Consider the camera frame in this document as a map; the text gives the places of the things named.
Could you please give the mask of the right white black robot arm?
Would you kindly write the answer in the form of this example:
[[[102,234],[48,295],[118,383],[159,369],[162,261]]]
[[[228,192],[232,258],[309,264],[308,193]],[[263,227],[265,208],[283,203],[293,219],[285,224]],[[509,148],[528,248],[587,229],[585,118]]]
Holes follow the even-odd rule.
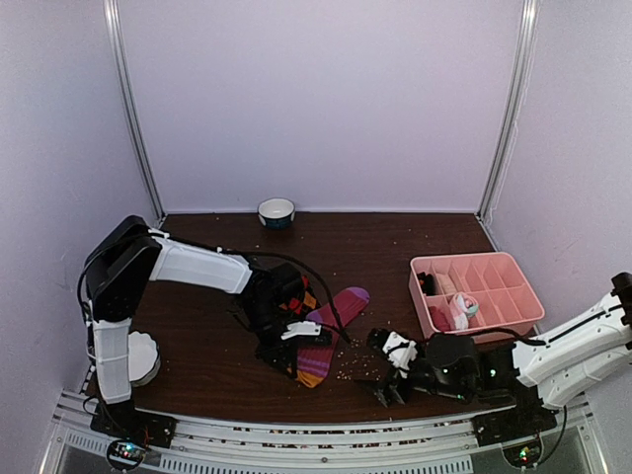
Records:
[[[379,380],[358,386],[388,407],[422,392],[469,404],[517,404],[506,417],[513,435],[528,435],[544,409],[560,410],[579,393],[631,361],[631,275],[573,320],[534,338],[507,330],[511,340],[489,351],[470,335],[436,333],[423,342],[382,328],[367,344],[388,362]]]

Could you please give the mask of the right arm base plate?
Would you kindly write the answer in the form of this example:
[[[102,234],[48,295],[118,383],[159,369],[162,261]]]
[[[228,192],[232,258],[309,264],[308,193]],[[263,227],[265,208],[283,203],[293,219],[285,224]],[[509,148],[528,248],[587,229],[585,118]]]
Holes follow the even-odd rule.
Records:
[[[505,443],[557,427],[554,412],[523,411],[518,408],[478,415],[472,419],[471,423],[480,446]]]

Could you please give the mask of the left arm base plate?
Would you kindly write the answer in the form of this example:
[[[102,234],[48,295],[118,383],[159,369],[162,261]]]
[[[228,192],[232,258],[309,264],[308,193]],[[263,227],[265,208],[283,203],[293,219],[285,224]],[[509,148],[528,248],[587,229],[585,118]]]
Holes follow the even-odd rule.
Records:
[[[92,417],[90,429],[110,437],[131,440],[143,447],[169,448],[175,434],[177,420],[173,417],[148,412],[137,412],[132,420],[114,422],[108,415]]]

